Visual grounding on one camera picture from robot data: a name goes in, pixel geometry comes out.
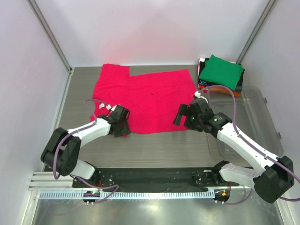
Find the red t shirt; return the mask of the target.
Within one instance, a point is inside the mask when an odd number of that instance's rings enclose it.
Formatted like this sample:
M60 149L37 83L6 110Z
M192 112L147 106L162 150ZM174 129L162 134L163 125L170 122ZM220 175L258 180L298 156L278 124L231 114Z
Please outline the red t shirt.
M144 135L185 131L173 120L195 91L188 69L131 76L128 66L104 64L92 97L127 108L131 132Z

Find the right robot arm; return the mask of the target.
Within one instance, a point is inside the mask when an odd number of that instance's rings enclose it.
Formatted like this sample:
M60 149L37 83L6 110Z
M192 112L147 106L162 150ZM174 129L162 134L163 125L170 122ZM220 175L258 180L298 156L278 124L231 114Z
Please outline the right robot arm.
M293 172L293 162L278 157L247 137L225 114L214 113L205 98L195 98L188 105L181 104L173 121L190 130L205 132L227 144L243 157L251 168L221 161L212 168L211 179L216 185L234 182L253 189L264 201L274 203L299 181Z

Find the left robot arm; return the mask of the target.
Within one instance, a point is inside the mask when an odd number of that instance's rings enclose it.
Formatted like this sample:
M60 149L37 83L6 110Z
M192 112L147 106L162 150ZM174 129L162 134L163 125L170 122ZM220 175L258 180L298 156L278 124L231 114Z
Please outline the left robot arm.
M101 115L86 125L69 130L55 129L41 154L41 161L53 169L56 177L81 177L89 187L95 187L100 176L93 165L79 159L80 149L103 136L130 134L129 115L127 108L115 105L107 115Z

